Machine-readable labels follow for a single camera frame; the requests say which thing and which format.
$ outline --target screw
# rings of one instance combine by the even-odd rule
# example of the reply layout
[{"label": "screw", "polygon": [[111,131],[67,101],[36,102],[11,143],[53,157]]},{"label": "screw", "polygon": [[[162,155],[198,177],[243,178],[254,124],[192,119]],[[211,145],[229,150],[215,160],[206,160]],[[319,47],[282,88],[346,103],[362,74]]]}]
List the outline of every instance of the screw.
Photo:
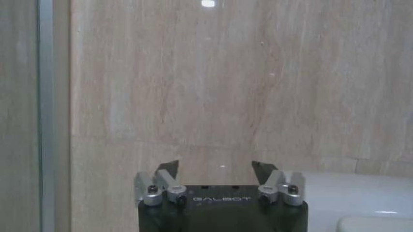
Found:
[{"label": "screw", "polygon": [[289,193],[298,194],[298,187],[297,185],[289,185]]},{"label": "screw", "polygon": [[148,193],[156,193],[158,192],[158,186],[156,185],[150,185],[148,186]]}]

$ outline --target silver clamp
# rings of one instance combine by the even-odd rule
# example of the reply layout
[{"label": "silver clamp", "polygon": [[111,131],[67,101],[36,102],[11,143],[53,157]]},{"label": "silver clamp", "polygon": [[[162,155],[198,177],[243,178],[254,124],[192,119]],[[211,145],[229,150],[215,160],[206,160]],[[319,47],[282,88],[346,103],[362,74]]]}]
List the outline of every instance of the silver clamp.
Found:
[{"label": "silver clamp", "polygon": [[286,182],[283,172],[273,170],[266,183],[258,186],[259,198],[266,199],[267,203],[274,203],[281,193],[287,205],[299,206],[303,201],[303,183],[301,173],[293,173],[290,182]]},{"label": "silver clamp", "polygon": [[180,185],[167,170],[156,171],[155,182],[162,190],[167,191],[168,201],[175,204],[184,204],[187,200],[187,187]]},{"label": "silver clamp", "polygon": [[135,199],[136,203],[143,201],[144,205],[148,206],[162,203],[162,190],[154,184],[146,172],[138,172],[135,177]]}]

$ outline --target beige marble tile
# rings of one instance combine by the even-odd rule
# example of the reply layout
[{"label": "beige marble tile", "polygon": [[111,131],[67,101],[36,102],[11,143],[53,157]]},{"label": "beige marble tile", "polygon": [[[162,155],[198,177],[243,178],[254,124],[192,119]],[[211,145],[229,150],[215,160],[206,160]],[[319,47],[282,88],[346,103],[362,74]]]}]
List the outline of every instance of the beige marble tile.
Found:
[{"label": "beige marble tile", "polygon": [[136,231],[136,172],[176,158],[171,145],[73,137],[72,230]]},{"label": "beige marble tile", "polygon": [[179,178],[183,184],[257,184],[253,152],[206,146],[180,146]]},{"label": "beige marble tile", "polygon": [[356,173],[413,178],[413,163],[361,159],[357,162]]},{"label": "beige marble tile", "polygon": [[413,161],[409,0],[72,1],[72,134]]},{"label": "beige marble tile", "polygon": [[285,155],[277,152],[255,152],[254,160],[273,163],[281,170],[353,173],[357,159],[342,157],[321,157],[305,155]]},{"label": "beige marble tile", "polygon": [[36,7],[0,0],[1,232],[40,232]]}]

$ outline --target white bathtub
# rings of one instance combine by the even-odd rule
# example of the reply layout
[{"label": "white bathtub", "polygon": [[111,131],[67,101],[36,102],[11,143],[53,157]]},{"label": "white bathtub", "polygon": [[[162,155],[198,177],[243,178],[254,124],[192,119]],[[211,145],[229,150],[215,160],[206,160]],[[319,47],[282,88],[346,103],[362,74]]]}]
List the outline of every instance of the white bathtub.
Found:
[{"label": "white bathtub", "polygon": [[345,216],[413,218],[413,179],[356,174],[305,176],[309,232],[335,232]]}]

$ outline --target wall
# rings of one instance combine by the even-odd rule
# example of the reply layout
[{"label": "wall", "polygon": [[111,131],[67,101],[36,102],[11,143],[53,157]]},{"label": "wall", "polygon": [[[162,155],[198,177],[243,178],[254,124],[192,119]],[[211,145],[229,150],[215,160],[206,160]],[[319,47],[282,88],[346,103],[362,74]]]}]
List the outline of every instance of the wall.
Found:
[{"label": "wall", "polygon": [[249,162],[413,177],[413,1],[72,1],[73,231],[136,231],[132,178]]},{"label": "wall", "polygon": [[37,4],[0,6],[0,231],[39,232]]}]

